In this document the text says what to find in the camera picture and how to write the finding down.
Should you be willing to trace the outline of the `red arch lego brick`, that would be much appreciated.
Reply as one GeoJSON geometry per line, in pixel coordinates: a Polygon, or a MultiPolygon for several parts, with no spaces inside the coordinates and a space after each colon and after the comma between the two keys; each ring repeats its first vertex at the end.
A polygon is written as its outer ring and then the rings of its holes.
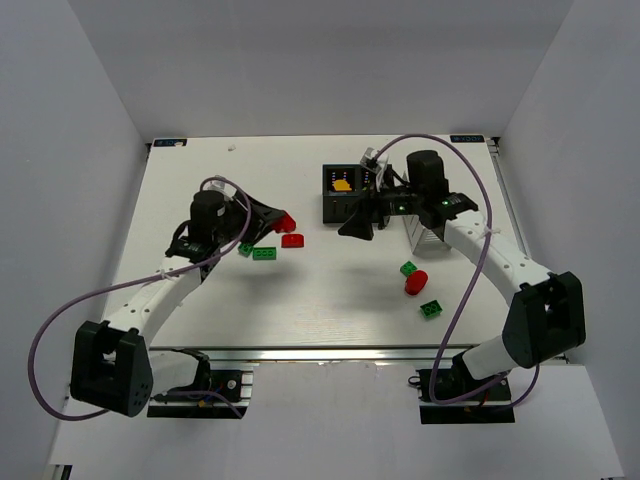
{"type": "Polygon", "coordinates": [[[285,213],[273,226],[273,230],[279,234],[293,233],[297,228],[296,221],[288,214],[285,213]]]}

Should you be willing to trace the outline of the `red rounded lego brick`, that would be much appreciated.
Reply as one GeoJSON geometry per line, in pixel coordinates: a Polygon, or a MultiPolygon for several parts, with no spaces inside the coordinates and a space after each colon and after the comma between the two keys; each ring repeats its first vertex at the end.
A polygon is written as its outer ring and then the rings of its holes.
{"type": "Polygon", "coordinates": [[[305,237],[300,233],[288,233],[281,237],[281,247],[283,249],[303,248],[305,237]]]}

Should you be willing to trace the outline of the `orange rounded lego brick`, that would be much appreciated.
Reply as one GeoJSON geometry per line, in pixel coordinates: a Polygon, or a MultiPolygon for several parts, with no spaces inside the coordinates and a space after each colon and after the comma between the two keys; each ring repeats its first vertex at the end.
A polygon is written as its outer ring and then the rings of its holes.
{"type": "Polygon", "coordinates": [[[353,191],[353,187],[346,179],[337,179],[332,182],[332,189],[335,193],[348,193],[353,191]]]}

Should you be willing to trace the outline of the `red round lego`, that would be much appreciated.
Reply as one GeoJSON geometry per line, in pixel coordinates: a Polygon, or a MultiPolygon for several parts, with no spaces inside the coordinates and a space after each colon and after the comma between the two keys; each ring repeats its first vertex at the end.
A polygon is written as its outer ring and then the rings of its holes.
{"type": "Polygon", "coordinates": [[[405,292],[410,296],[418,295],[429,280],[428,274],[423,270],[416,270],[409,274],[405,281],[405,292]]]}

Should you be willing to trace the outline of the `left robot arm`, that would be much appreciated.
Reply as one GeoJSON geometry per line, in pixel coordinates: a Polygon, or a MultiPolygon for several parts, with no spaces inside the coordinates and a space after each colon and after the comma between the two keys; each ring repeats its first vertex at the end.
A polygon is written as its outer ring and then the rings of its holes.
{"type": "Polygon", "coordinates": [[[86,321],[77,330],[72,398],[134,417],[156,396],[187,399],[214,393],[205,354],[193,349],[151,354],[149,346],[224,252],[241,243],[254,245],[271,232],[290,232],[292,227],[286,211],[242,192],[195,193],[190,217],[174,232],[156,274],[106,319],[86,321]]]}

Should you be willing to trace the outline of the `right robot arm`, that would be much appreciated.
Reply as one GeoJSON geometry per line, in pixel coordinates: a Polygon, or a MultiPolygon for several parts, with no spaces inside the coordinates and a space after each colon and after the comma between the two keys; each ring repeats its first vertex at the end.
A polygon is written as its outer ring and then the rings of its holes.
{"type": "Polygon", "coordinates": [[[374,149],[367,149],[360,165],[369,180],[339,235],[370,241],[375,221],[415,217],[439,241],[464,255],[475,267],[472,277],[487,278],[508,306],[498,336],[456,355],[444,379],[430,377],[429,401],[444,405],[467,400],[515,368],[537,367],[585,342],[580,280],[571,272],[556,274],[536,263],[494,230],[488,211],[450,190],[437,152],[409,154],[405,179],[374,149]]]}

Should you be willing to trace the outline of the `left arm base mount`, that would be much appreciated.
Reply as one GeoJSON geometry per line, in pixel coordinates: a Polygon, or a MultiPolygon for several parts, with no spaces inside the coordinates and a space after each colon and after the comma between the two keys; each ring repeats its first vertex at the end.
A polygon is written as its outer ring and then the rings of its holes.
{"type": "Polygon", "coordinates": [[[242,393],[244,372],[220,367],[193,349],[156,351],[150,356],[153,389],[149,418],[234,419],[244,417],[248,397],[242,393]]]}

